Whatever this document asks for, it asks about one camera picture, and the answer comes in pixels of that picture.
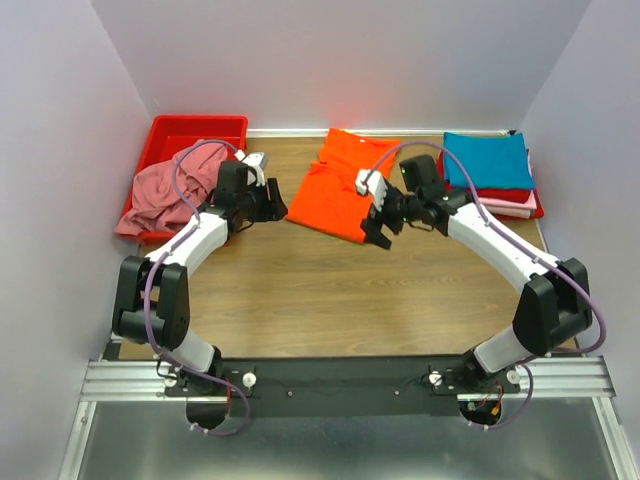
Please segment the orange t-shirt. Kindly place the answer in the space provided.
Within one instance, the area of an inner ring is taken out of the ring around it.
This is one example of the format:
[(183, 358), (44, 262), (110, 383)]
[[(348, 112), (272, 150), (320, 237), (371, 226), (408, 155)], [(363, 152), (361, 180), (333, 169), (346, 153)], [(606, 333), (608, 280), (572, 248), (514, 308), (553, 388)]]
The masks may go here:
[(371, 202), (356, 192), (356, 176), (399, 144), (398, 140), (372, 139), (330, 129), (318, 159), (310, 164), (294, 196), (286, 219), (363, 244), (365, 233), (361, 221), (367, 216)]

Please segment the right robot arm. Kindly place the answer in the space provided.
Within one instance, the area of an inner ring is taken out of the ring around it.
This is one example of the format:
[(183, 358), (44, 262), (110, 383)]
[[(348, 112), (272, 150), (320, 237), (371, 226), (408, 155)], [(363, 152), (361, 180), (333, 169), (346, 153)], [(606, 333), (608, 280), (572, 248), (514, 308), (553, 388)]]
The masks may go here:
[(580, 261), (561, 261), (532, 246), (470, 192), (447, 189), (431, 156), (405, 160), (400, 170), (404, 191), (377, 171), (363, 169), (356, 176), (356, 192), (371, 199), (361, 222), (366, 242), (389, 249), (383, 228), (399, 234), (422, 223), (472, 250), (520, 295), (510, 326), (467, 351), (446, 380), (483, 391), (505, 369), (552, 352), (592, 325), (588, 274)]

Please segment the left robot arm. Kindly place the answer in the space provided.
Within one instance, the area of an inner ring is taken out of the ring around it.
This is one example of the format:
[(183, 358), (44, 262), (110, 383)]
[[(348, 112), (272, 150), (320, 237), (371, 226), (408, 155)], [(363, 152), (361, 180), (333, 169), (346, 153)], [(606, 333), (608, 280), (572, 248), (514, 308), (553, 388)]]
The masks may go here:
[(147, 344), (187, 375), (201, 395), (220, 386), (220, 350), (190, 327), (189, 278), (204, 260), (255, 223), (279, 221), (288, 213), (277, 180), (267, 178), (262, 152), (240, 161), (225, 160), (217, 185), (186, 226), (146, 256), (128, 256), (119, 270), (112, 332)]

